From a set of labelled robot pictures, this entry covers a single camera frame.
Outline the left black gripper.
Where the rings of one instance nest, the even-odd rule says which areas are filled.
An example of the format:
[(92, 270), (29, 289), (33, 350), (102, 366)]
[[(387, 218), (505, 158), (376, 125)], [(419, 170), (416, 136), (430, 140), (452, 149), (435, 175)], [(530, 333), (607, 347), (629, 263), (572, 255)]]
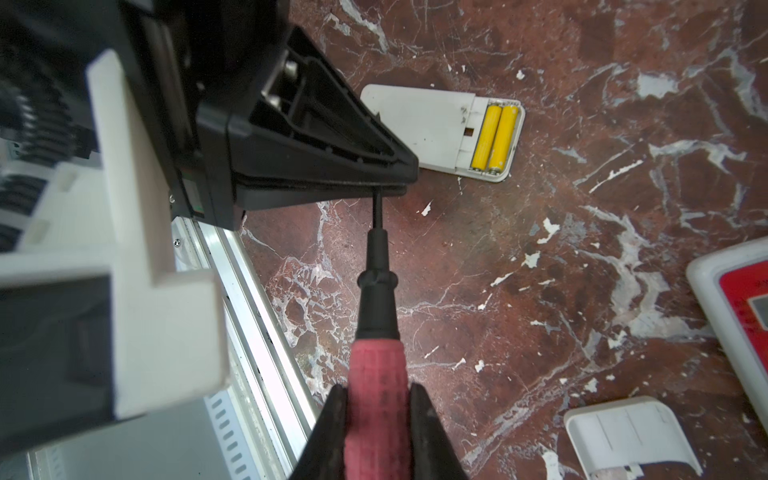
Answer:
[(234, 230), (242, 208), (404, 194), (418, 178), (416, 154), (298, 26), (256, 53), (228, 120), (229, 155), (202, 145), (198, 116), (214, 90), (231, 88), (248, 55), (287, 23), (284, 1), (5, 1), (1, 131), (39, 166), (96, 149), (86, 70), (109, 51), (176, 216)]

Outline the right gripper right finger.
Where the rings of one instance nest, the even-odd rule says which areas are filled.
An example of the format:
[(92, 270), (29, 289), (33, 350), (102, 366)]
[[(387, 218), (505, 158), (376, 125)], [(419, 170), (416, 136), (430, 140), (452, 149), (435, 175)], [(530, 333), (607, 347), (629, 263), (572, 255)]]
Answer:
[(412, 383), (409, 393), (412, 478), (463, 479), (468, 476), (451, 444), (427, 390)]

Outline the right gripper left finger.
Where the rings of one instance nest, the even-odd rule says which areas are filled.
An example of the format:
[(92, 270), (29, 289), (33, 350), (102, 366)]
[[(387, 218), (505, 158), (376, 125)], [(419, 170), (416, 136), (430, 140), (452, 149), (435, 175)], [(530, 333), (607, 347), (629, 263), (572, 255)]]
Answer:
[(290, 480), (345, 479), (347, 404), (347, 389), (342, 385), (334, 385), (289, 477)]

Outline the red handled screwdriver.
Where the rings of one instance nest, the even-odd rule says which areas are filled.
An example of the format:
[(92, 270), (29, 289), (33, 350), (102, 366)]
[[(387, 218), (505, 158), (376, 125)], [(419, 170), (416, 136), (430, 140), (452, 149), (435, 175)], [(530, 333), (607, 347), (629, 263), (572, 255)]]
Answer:
[(372, 228), (357, 284), (360, 304), (347, 384), (344, 475), (409, 479), (409, 390), (395, 300), (398, 277), (390, 269), (379, 190), (372, 195)]

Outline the white battery cover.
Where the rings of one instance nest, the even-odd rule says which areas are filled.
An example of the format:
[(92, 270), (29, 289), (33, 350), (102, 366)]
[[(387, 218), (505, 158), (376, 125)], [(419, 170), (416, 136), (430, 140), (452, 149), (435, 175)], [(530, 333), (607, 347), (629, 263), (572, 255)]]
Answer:
[(587, 479), (639, 479), (664, 462), (703, 474), (677, 416), (650, 396), (572, 409), (564, 425)]

